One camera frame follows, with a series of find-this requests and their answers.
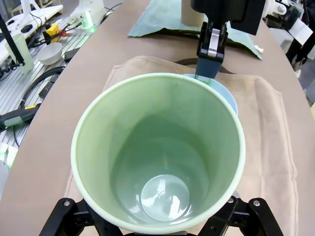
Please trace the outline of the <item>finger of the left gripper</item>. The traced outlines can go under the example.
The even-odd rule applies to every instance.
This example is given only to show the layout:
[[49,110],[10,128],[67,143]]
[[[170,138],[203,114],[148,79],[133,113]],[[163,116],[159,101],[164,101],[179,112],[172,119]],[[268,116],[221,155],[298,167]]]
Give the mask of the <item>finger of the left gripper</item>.
[[196,78],[216,77],[224,60],[227,38],[226,23],[220,28],[214,27],[212,22],[203,23],[197,47]]

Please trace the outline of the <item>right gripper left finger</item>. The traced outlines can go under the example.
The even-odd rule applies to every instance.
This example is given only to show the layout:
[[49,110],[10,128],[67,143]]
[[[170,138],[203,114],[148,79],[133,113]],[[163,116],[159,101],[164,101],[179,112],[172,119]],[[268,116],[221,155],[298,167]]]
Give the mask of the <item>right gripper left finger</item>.
[[94,226],[98,236],[122,236],[119,227],[99,216],[84,199],[75,202],[61,198],[56,203],[40,234],[42,236],[78,236],[85,227]]

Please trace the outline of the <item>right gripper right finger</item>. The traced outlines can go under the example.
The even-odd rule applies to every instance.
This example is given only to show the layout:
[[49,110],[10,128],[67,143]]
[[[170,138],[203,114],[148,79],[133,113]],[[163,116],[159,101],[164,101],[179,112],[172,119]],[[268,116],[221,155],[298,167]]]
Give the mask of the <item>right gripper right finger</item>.
[[244,202],[232,196],[203,228],[203,236],[222,236],[229,227],[240,230],[244,236],[282,236],[283,233],[263,198]]

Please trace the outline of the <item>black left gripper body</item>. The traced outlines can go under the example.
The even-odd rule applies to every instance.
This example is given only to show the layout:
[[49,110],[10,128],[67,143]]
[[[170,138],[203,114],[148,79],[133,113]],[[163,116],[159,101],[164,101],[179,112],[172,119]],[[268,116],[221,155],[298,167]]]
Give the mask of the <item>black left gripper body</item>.
[[265,0],[192,0],[190,6],[205,14],[216,29],[229,21],[233,29],[256,34]]

